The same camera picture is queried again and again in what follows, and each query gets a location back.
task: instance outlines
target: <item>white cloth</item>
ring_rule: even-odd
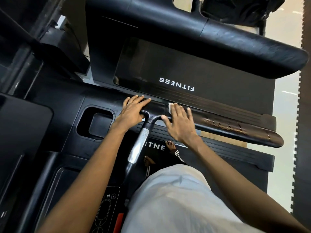
[[[121,233],[262,232],[242,223],[215,196],[202,173],[174,165],[149,176],[134,193]]]

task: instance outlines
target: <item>forearm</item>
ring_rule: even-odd
[[[107,187],[125,132],[111,129],[38,231],[89,232]]]
[[[279,230],[309,232],[276,201],[215,154],[199,136],[193,136],[186,145],[203,161],[246,223],[267,233]]]

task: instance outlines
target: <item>foot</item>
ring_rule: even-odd
[[[148,156],[145,156],[144,163],[146,167],[149,167],[151,164],[156,164],[152,159],[150,159]]]
[[[176,149],[176,147],[172,141],[165,141],[165,144],[170,151]]]

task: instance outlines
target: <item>chrome grip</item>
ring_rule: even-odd
[[[149,129],[147,128],[142,128],[141,132],[138,135],[137,140],[135,141],[135,144],[130,152],[130,155],[128,156],[128,161],[130,163],[136,163],[138,160],[138,157],[142,151],[142,148],[144,147],[147,138],[149,136]]]

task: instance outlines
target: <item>cup holder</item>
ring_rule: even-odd
[[[113,117],[108,110],[88,107],[84,110],[76,131],[80,136],[102,140],[108,133]]]

